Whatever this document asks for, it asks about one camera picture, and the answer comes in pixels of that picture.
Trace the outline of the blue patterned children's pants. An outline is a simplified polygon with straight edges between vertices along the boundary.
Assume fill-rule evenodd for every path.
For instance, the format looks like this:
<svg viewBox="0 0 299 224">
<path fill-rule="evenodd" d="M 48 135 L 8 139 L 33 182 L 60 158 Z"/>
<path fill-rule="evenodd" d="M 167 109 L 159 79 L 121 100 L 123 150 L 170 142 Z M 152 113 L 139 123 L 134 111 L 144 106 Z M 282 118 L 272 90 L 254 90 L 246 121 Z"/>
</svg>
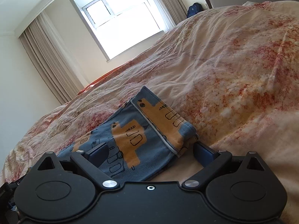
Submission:
<svg viewBox="0 0 299 224">
<path fill-rule="evenodd" d="M 99 166 L 103 173 L 119 183 L 146 181 L 182 156 L 197 139 L 195 127 L 144 86 L 58 157 L 107 144 L 108 158 Z"/>
</svg>

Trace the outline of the orange bed sheet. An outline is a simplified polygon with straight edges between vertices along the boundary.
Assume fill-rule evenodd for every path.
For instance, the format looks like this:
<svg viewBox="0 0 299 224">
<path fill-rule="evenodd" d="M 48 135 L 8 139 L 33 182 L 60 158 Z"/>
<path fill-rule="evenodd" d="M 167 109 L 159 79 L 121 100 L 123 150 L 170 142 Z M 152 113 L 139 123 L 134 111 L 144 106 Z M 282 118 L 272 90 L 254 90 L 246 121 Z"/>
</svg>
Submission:
<svg viewBox="0 0 299 224">
<path fill-rule="evenodd" d="M 90 90 L 91 88 L 93 88 L 95 86 L 99 86 L 99 85 L 107 82 L 108 80 L 110 80 L 110 79 L 116 77 L 117 75 L 119 75 L 120 73 L 122 73 L 127 68 L 131 67 L 132 65 L 133 65 L 133 60 L 129 60 L 128 62 L 124 63 L 123 65 L 116 67 L 115 69 L 107 72 L 103 76 L 99 77 L 98 79 L 96 79 L 93 82 L 91 82 L 90 84 L 88 84 L 84 89 L 79 91 L 77 95 L 79 96 L 82 93 Z"/>
</svg>

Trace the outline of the floral peach bed quilt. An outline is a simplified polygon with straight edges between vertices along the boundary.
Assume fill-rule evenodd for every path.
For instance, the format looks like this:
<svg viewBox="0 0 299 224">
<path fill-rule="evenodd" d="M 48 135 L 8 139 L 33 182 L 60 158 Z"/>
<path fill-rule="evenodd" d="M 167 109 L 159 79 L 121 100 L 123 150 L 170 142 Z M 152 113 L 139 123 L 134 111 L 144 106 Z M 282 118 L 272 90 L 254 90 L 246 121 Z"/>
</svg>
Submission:
<svg viewBox="0 0 299 224">
<path fill-rule="evenodd" d="M 282 220 L 298 223 L 296 1 L 216 8 L 182 21 L 131 67 L 39 119 L 6 157 L 1 182 L 98 127 L 143 86 L 209 147 L 258 152 L 287 191 Z"/>
</svg>

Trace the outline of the beige left curtain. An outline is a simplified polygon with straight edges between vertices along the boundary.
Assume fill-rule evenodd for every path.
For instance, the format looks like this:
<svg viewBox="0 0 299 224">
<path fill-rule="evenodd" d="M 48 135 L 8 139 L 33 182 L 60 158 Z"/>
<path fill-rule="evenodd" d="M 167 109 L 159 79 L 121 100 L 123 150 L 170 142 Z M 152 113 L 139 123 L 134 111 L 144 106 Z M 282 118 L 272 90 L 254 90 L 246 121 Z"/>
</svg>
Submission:
<svg viewBox="0 0 299 224">
<path fill-rule="evenodd" d="M 89 84 L 46 12 L 41 12 L 20 35 L 34 67 L 61 103 L 67 103 Z"/>
</svg>

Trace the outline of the white framed window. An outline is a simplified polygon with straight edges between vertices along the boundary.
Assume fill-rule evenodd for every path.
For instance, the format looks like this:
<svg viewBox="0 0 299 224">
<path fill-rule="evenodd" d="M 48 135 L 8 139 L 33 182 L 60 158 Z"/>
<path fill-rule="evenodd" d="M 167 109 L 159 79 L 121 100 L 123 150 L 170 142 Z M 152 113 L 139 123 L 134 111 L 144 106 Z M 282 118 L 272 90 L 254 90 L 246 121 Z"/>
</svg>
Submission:
<svg viewBox="0 0 299 224">
<path fill-rule="evenodd" d="M 71 0 L 107 60 L 160 34 L 150 0 Z"/>
</svg>

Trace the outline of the blue backpack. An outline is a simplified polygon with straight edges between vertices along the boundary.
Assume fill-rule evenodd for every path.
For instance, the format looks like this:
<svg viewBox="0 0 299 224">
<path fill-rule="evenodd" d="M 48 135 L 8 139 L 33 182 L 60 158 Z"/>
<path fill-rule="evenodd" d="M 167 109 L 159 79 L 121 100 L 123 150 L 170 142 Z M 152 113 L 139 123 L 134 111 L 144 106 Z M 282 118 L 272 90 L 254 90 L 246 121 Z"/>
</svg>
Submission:
<svg viewBox="0 0 299 224">
<path fill-rule="evenodd" d="M 188 8 L 187 18 L 192 17 L 203 10 L 204 9 L 200 3 L 193 3 L 193 5 Z"/>
</svg>

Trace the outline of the white pillow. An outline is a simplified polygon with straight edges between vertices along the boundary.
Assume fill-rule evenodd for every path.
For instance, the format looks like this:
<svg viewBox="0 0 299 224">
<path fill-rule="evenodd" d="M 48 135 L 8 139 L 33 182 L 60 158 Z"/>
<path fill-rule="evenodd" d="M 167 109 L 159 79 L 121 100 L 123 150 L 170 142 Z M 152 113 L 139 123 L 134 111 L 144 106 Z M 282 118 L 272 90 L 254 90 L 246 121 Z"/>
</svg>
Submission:
<svg viewBox="0 0 299 224">
<path fill-rule="evenodd" d="M 253 2 L 253 1 L 247 1 L 245 2 L 242 6 L 251 6 L 251 5 L 255 5 L 256 2 Z"/>
</svg>

